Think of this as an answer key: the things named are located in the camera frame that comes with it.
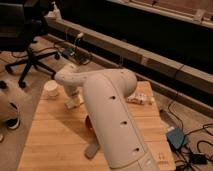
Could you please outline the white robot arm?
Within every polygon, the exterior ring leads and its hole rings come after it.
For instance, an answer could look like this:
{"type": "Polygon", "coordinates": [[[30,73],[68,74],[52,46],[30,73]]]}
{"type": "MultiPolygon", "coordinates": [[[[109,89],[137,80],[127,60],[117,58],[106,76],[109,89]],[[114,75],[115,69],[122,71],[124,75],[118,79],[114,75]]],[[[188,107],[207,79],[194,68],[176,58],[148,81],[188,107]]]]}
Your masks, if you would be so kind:
{"type": "Polygon", "coordinates": [[[160,171],[125,101],[137,88],[132,71],[78,73],[65,66],[55,80],[68,95],[82,87],[84,104],[110,171],[160,171]]]}

